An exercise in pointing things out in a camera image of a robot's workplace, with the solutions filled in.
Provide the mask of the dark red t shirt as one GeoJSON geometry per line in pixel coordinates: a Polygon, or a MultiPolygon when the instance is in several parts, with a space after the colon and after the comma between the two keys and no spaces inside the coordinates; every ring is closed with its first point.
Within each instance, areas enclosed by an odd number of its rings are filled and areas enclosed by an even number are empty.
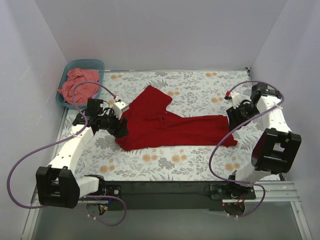
{"type": "Polygon", "coordinates": [[[181,117],[167,111],[172,100],[149,85],[123,113],[128,135],[115,142],[125,151],[162,146],[216,146],[229,133],[226,116],[181,117]]]}

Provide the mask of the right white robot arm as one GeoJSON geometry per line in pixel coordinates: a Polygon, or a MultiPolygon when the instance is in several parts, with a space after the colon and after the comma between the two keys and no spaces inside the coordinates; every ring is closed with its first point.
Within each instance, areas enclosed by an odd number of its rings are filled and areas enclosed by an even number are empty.
{"type": "Polygon", "coordinates": [[[247,120],[261,115],[264,131],[253,148],[250,163],[234,171],[228,178],[227,195],[237,199],[253,190],[252,184],[264,177],[287,173],[298,153],[302,138],[288,127],[280,103],[279,90],[270,89],[265,83],[251,88],[249,100],[240,100],[236,92],[227,92],[225,99],[232,100],[226,113],[229,130],[246,126],[247,120]]]}

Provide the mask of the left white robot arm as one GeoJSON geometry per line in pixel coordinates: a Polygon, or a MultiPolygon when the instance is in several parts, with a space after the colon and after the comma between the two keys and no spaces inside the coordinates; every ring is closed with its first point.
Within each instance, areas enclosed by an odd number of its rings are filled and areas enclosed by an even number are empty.
{"type": "Polygon", "coordinates": [[[129,134],[123,113],[129,105],[118,99],[111,107],[104,107],[102,99],[90,98],[86,109],[75,117],[69,139],[47,166],[36,171],[38,200],[41,205],[73,209],[78,201],[91,195],[95,200],[107,194],[104,178],[89,174],[75,178],[75,170],[88,143],[99,130],[116,139],[129,134]]]}

